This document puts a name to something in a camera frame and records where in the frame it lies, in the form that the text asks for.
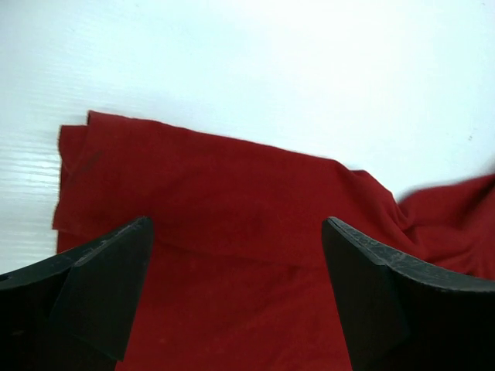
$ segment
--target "textured white surface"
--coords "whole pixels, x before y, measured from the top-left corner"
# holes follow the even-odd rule
[[[495,0],[3,0],[0,273],[53,253],[86,110],[336,158],[396,196],[495,162]]]

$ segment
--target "red towel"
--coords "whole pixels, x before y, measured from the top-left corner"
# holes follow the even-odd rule
[[[332,160],[109,114],[87,123],[60,132],[59,251],[136,216],[156,228],[119,370],[350,370],[320,242],[328,216],[495,279],[494,175],[397,204]]]

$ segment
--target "red fabric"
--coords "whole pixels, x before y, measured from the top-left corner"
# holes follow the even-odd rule
[[[320,242],[337,216],[495,279],[495,176],[399,205],[366,172],[247,141],[91,112],[64,126],[59,251],[136,216],[156,238],[123,370],[350,370]]]

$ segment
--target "white table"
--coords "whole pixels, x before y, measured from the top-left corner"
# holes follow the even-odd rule
[[[0,273],[53,254],[94,109],[322,155],[397,197],[493,170],[495,0],[3,0]]]

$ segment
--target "crumpled fabric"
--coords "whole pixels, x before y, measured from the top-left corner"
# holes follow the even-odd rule
[[[97,112],[63,126],[59,149],[59,252],[137,216],[155,224],[120,371],[351,371],[321,247],[328,216],[495,279],[495,175],[397,204],[334,160]]]

